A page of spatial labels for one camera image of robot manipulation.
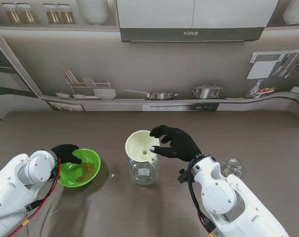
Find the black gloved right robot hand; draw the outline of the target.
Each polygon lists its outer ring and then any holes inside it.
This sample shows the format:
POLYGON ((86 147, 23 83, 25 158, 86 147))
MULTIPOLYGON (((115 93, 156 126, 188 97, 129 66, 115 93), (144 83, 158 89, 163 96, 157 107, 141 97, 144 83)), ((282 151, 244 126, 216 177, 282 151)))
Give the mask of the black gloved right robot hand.
POLYGON ((161 143, 170 143, 169 147, 152 146, 150 148, 152 153, 167 158, 177 158, 185 162, 202 156, 202 152, 191 136, 179 128, 160 125, 150 131, 150 136, 155 138, 163 136, 161 143))

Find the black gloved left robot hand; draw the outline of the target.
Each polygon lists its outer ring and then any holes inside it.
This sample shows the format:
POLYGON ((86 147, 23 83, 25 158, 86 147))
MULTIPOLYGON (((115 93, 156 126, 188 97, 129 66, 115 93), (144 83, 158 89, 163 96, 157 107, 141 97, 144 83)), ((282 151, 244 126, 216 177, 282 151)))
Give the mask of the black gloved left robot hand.
POLYGON ((73 151, 78 150, 79 147, 73 144, 61 144, 52 148, 52 152, 60 159, 61 163, 81 164, 82 160, 73 155, 73 151))

